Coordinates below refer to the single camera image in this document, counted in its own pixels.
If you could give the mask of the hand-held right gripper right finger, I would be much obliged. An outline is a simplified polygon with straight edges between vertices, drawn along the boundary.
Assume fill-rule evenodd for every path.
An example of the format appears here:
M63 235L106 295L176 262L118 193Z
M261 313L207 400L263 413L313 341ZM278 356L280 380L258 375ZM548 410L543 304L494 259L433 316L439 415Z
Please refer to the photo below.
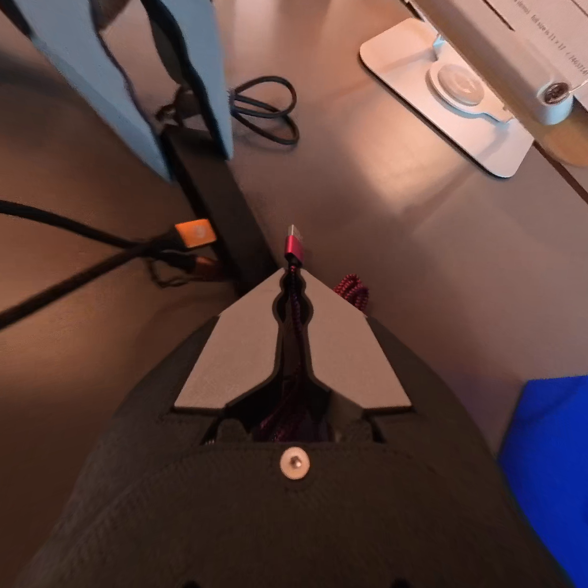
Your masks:
M307 270L300 278L311 311L306 332L314 378L363 410L411 408L366 315Z

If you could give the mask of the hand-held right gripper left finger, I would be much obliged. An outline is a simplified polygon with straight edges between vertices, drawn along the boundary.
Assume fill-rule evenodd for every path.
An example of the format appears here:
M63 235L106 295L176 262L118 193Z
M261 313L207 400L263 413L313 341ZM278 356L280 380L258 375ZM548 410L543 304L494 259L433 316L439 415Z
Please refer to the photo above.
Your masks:
M222 410L277 373L281 321L276 304L285 269L226 308L205 343L175 403L177 410Z

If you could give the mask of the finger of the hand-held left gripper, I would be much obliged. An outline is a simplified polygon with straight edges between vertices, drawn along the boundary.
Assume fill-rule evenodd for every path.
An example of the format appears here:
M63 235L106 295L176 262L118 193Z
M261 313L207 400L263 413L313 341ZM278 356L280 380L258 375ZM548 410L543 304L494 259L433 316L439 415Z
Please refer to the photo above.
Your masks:
M127 147L154 173L172 180L159 134L133 84L100 34L98 1L14 1L26 36Z
M211 1L143 1L160 60L178 84L173 117L178 125L201 116L225 159L233 156L224 55Z

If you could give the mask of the black braided cable orange plugs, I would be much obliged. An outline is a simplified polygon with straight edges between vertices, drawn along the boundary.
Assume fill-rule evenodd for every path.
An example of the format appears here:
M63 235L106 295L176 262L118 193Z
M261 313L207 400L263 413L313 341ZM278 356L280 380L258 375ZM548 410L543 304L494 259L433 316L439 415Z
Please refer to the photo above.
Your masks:
M1 330L136 259L145 261L151 280L163 289L180 287L190 282L223 282L227 278L220 261L195 253L198 249L217 242L217 236L208 219L174 224L163 235L138 241L100 231L54 212L15 202L2 200L1 215L52 226L120 250L110 258L2 311Z

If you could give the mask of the blue plastic box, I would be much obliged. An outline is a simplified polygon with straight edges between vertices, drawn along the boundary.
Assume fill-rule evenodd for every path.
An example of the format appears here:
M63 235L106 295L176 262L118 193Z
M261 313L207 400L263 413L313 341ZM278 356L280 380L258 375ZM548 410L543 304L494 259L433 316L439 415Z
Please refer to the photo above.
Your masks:
M543 544L587 587L587 376L529 380L497 459Z

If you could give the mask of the white stand base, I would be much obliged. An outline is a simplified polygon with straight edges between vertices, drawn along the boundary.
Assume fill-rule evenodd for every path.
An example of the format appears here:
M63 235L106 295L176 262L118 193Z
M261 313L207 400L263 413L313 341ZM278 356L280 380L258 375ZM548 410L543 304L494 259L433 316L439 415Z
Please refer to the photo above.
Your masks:
M415 17L363 43L371 73L452 144L498 178L519 169L533 138L429 22Z

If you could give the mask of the wooden sign board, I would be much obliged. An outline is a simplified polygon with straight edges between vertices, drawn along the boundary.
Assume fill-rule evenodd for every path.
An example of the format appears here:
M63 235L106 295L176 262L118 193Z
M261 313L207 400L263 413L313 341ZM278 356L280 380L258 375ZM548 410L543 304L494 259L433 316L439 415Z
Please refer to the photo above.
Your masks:
M488 1L412 1L558 161L587 167L587 110L569 81Z

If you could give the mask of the printed instruction sheet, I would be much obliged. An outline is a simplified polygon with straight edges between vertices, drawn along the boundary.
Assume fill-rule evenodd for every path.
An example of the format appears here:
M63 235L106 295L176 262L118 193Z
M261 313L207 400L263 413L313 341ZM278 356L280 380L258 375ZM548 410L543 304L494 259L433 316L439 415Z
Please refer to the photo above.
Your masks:
M575 90L587 110L587 1L488 1Z

